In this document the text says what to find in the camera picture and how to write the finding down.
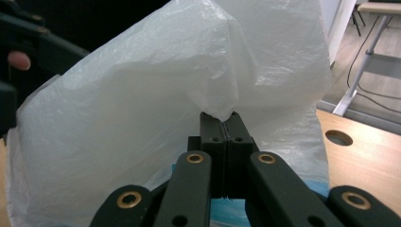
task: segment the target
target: white plastic bag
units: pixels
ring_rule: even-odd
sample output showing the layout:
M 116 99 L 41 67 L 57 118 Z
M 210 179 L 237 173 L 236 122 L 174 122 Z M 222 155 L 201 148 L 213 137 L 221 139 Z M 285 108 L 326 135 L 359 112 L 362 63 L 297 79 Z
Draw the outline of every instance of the white plastic bag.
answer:
M 330 79 L 319 0 L 171 1 L 19 110 L 11 223 L 88 226 L 116 188 L 155 188 L 202 111 L 239 112 L 261 150 L 326 182 L 313 107 Z

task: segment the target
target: round hole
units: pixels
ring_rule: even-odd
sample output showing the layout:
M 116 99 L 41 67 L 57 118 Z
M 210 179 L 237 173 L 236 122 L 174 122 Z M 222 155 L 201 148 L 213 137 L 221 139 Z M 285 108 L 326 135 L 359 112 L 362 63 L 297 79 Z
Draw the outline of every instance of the round hole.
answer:
M 351 146 L 353 144 L 352 138 L 342 131 L 327 131 L 325 136 L 332 143 L 340 146 Z
M 369 210 L 372 207 L 371 203 L 366 198 L 354 192 L 344 192 L 341 197 L 345 202 L 357 209 Z
M 309 223 L 315 227 L 324 227 L 325 226 L 324 221 L 322 221 L 320 218 L 315 217 L 315 216 L 311 216 L 311 217 L 307 218 L 307 221 L 309 221 Z
M 123 202 L 126 204 L 132 203 L 136 200 L 136 196 L 134 195 L 128 195 L 126 197 L 123 198 Z
M 141 194 L 136 191 L 129 191 L 121 194 L 117 199 L 118 207 L 128 209 L 136 206 L 142 200 Z
M 237 137 L 237 138 L 234 138 L 234 141 L 236 141 L 236 142 L 242 142 L 242 141 L 243 141 L 243 139 L 242 139 L 242 138 L 240 138 L 240 137 Z
M 203 162 L 203 156 L 200 154 L 190 154 L 186 156 L 186 162 L 191 163 L 191 164 L 198 164 Z
M 259 159 L 260 162 L 266 164 L 274 164 L 276 162 L 274 156 L 270 154 L 260 154 L 259 156 L 257 156 L 257 159 Z
M 188 219 L 185 216 L 176 216 L 171 222 L 174 226 L 183 227 L 188 223 Z

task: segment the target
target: wooden table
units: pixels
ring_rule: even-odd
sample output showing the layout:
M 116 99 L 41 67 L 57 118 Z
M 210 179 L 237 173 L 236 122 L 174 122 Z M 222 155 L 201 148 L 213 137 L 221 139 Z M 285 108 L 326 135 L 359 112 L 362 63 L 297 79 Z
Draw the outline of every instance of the wooden table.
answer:
M 362 188 L 387 204 L 401 216 L 401 136 L 358 122 L 317 111 L 326 147 L 330 186 L 353 185 Z M 351 137 L 352 145 L 341 146 L 325 135 Z M 4 196 L 6 150 L 0 140 L 0 226 L 9 227 Z

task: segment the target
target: cable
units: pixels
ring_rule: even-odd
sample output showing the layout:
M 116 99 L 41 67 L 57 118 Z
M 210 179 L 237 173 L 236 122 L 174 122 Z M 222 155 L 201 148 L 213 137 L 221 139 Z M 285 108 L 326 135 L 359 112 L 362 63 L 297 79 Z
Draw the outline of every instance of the cable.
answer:
M 390 18 L 390 20 L 389 20 L 389 22 L 386 24 L 386 26 L 389 25 L 389 23 L 390 23 L 391 20 L 392 20 L 392 17 Z M 397 97 L 397 96 L 386 96 L 386 95 L 383 95 L 383 94 L 379 94 L 379 93 L 374 93 L 374 92 L 368 91 L 367 89 L 364 89 L 359 83 L 357 84 L 357 86 L 359 87 L 359 89 L 360 89 L 361 91 L 363 91 L 363 92 L 365 92 L 365 93 L 368 93 L 368 94 L 371 94 L 371 95 L 374 95 L 374 96 L 382 96 L 382 97 L 386 97 L 386 98 L 401 100 L 401 97 Z
M 351 63 L 350 69 L 349 69 L 349 71 L 348 71 L 348 76 L 347 76 L 347 86 L 348 86 L 348 88 L 350 88 L 349 79 L 350 79 L 350 75 L 351 75 L 351 71 L 352 71 L 352 68 L 353 68 L 353 66 L 354 66 L 354 63 L 355 63 L 355 61 L 357 60 L 357 57 L 359 56 L 359 53 L 360 53 L 360 51 L 362 50 L 362 47 L 365 45 L 366 41 L 368 40 L 369 36 L 371 35 L 372 31 L 374 30 L 375 24 L 377 23 L 379 17 L 380 17 L 380 16 L 377 16 L 377 17 L 376 17 L 375 22 L 374 22 L 374 24 L 373 24 L 372 27 L 371 27 L 371 30 L 369 31 L 368 35 L 366 36 L 365 40 L 363 41 L 362 45 L 360 46 L 359 50 L 357 51 L 357 54 L 356 54 L 356 56 L 354 57 L 354 60 L 353 60 L 352 63 Z M 369 94 L 372 94 L 372 95 L 383 96 L 383 97 L 387 97 L 387 98 L 400 99 L 400 100 L 401 100 L 401 97 L 385 96 L 385 95 L 381 95 L 381 94 L 376 94 L 376 93 L 373 93 L 373 92 L 370 92 L 370 91 L 367 91 L 367 90 L 363 89 L 359 84 L 358 84 L 357 86 L 358 86 L 358 87 L 360 88 L 360 90 L 362 90 L 363 92 L 366 92 L 366 93 L 369 93 Z M 372 101 L 374 104 L 380 106 L 380 107 L 383 108 L 383 109 L 386 109 L 386 110 L 388 110 L 388 111 L 401 114 L 400 111 L 397 111 L 397 110 L 395 110 L 395 109 L 392 109 L 392 108 L 389 108 L 389 107 L 387 107 L 387 106 L 384 106 L 384 105 L 380 104 L 379 102 L 375 101 L 374 99 L 372 99 L 372 98 L 370 98 L 370 97 L 367 97 L 367 96 L 365 96 L 365 95 L 363 95 L 363 94 L 360 94 L 360 93 L 357 93 L 357 95 L 358 95 L 358 96 L 365 97 L 366 99 Z

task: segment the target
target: translucent plastic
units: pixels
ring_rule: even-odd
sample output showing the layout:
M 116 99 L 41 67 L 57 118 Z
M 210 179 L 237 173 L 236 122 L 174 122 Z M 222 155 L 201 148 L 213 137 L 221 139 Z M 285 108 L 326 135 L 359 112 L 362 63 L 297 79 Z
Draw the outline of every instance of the translucent plastic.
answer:
M 88 226 L 116 188 L 153 189 L 205 111 L 327 182 L 319 0 L 171 1 L 27 100 L 9 131 L 13 226 Z

